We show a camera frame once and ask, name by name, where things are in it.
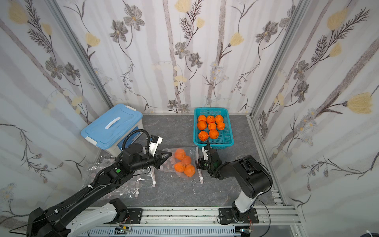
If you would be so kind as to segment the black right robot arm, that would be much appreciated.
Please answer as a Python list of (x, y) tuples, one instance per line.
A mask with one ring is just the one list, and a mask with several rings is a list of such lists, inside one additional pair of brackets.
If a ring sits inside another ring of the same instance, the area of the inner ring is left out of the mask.
[(237, 159), (233, 162), (222, 162), (218, 151), (211, 148), (210, 144), (201, 148), (203, 158), (196, 162), (196, 167), (206, 170), (210, 177), (219, 180), (235, 178), (242, 193), (250, 199), (254, 199), (267, 193), (273, 185), (271, 175), (265, 167), (256, 161), (251, 155)]

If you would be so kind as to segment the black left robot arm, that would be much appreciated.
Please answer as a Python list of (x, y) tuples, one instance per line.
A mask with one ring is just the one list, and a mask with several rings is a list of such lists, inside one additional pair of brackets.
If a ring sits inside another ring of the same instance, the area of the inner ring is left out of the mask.
[(83, 215), (90, 205), (115, 191), (143, 169), (159, 169), (171, 152), (158, 150), (162, 138), (137, 129), (126, 136), (122, 151), (113, 164), (100, 170), (93, 181), (66, 200), (29, 214), (25, 225), (27, 237), (76, 237), (101, 224), (123, 222), (130, 215), (128, 208), (116, 198), (103, 207)]

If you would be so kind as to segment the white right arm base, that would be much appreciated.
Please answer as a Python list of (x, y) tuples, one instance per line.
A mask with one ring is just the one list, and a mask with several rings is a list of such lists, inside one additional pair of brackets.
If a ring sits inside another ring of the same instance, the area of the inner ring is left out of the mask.
[(243, 191), (233, 202), (232, 207), (219, 208), (218, 223), (230, 224), (258, 224), (259, 218), (254, 204), (257, 197), (248, 197)]

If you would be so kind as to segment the orange from bag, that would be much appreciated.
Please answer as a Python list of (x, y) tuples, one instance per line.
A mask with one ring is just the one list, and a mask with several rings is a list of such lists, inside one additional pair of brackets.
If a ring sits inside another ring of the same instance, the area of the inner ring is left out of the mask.
[(216, 130), (216, 129), (217, 129), (217, 125), (216, 125), (216, 123), (214, 123), (214, 122), (209, 123), (209, 124), (208, 124), (208, 129), (209, 129), (209, 130)]
[(223, 131), (223, 130), (225, 129), (225, 127), (226, 127), (226, 124), (225, 124), (224, 122), (220, 121), (220, 122), (218, 122), (218, 123), (216, 124), (216, 126), (217, 126), (217, 129), (218, 129), (219, 131)]
[(208, 134), (209, 134), (210, 139), (218, 139), (219, 138), (219, 131), (217, 129), (209, 130)]
[(201, 142), (205, 142), (209, 138), (209, 134), (203, 130), (198, 134), (198, 138)]
[(195, 172), (196, 172), (196, 170), (195, 170), (195, 167), (193, 165), (186, 165), (183, 173), (187, 177), (193, 177)]

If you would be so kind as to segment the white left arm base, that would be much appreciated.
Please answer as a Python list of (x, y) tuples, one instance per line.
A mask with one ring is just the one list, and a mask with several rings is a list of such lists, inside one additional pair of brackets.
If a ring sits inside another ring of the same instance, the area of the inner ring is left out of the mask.
[(69, 237), (77, 237), (102, 224), (140, 224), (142, 208), (128, 208), (119, 198), (93, 211), (81, 214), (73, 219), (67, 229), (71, 230)]

